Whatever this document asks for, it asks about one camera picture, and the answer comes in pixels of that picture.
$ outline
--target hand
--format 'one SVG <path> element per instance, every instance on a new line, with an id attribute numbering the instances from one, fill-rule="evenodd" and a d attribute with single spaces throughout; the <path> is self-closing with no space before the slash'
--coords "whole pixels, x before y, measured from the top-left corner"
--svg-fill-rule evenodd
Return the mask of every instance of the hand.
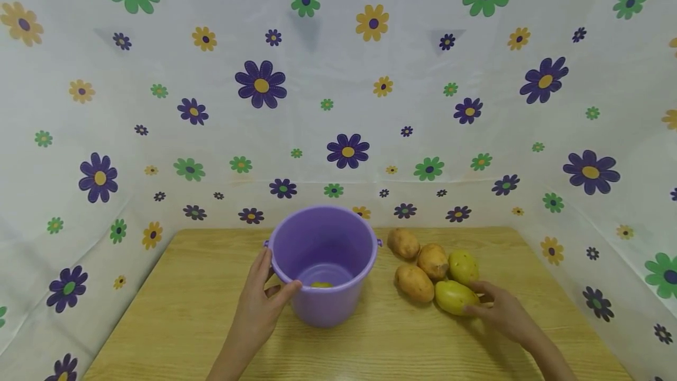
<path id="1" fill-rule="evenodd" d="M 533 342 L 540 340 L 543 331 L 536 325 L 520 301 L 503 288 L 479 281 L 470 284 L 470 288 L 484 295 L 481 299 L 488 303 L 482 306 L 465 306 L 469 315 L 481 318 L 500 333 L 527 349 Z"/>

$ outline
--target yellow potato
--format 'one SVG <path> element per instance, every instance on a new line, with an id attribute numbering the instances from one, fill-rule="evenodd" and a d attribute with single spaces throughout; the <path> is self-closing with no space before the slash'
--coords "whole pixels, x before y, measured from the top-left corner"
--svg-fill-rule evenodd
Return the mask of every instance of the yellow potato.
<path id="1" fill-rule="evenodd" d="M 447 269 L 449 269 L 447 253 L 442 246 L 435 243 L 426 244 L 421 248 L 416 265 L 433 282 L 443 280 L 447 274 Z"/>
<path id="2" fill-rule="evenodd" d="M 480 304 L 480 298 L 475 292 L 455 281 L 440 281 L 435 284 L 435 301 L 442 310 L 456 316 L 469 316 L 463 311 L 463 306 Z"/>
<path id="3" fill-rule="evenodd" d="M 395 283 L 411 300 L 428 303 L 435 297 L 435 286 L 422 269 L 408 263 L 395 272 Z"/>
<path id="4" fill-rule="evenodd" d="M 388 234 L 388 247 L 405 259 L 413 259 L 420 250 L 416 237 L 404 228 L 391 230 Z"/>
<path id="5" fill-rule="evenodd" d="M 451 278 L 464 286 L 480 279 L 477 262 L 467 250 L 455 250 L 449 254 L 449 273 Z"/>

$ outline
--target wooden table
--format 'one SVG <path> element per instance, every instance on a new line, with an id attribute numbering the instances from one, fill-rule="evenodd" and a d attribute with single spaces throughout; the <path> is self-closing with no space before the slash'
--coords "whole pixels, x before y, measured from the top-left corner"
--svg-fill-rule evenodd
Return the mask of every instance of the wooden table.
<path id="1" fill-rule="evenodd" d="M 481 276 L 513 292 L 583 380 L 629 380 L 538 257 L 511 229 L 413 229 L 421 243 L 466 248 Z M 375 229 L 379 238 L 388 229 Z M 85 379 L 204 380 L 221 348 L 250 262 L 270 230 L 175 235 Z M 540 380 L 530 356 L 482 325 L 393 286 L 400 264 L 379 248 L 357 311 L 334 329 L 301 323 L 289 306 L 243 380 Z"/>

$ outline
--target floral backdrop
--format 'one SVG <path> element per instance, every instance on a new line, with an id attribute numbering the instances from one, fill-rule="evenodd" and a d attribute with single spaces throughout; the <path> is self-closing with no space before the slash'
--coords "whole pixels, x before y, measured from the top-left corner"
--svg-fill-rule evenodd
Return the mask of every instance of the floral backdrop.
<path id="1" fill-rule="evenodd" d="M 177 230 L 314 203 L 512 226 L 675 373 L 677 0 L 0 5 L 2 379 L 81 379 Z"/>

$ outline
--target plastic bucket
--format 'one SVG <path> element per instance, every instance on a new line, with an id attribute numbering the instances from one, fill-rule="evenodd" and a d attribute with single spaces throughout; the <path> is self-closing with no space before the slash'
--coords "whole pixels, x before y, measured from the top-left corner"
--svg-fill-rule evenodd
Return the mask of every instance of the plastic bucket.
<path id="1" fill-rule="evenodd" d="M 277 225 L 268 247 L 277 277 L 284 283 L 303 283 L 292 309 L 315 327 L 337 326 L 353 314 L 362 281 L 377 258 L 377 238 L 369 224 L 339 206 L 317 205 L 291 213 Z M 333 287 L 311 287 L 314 282 Z"/>

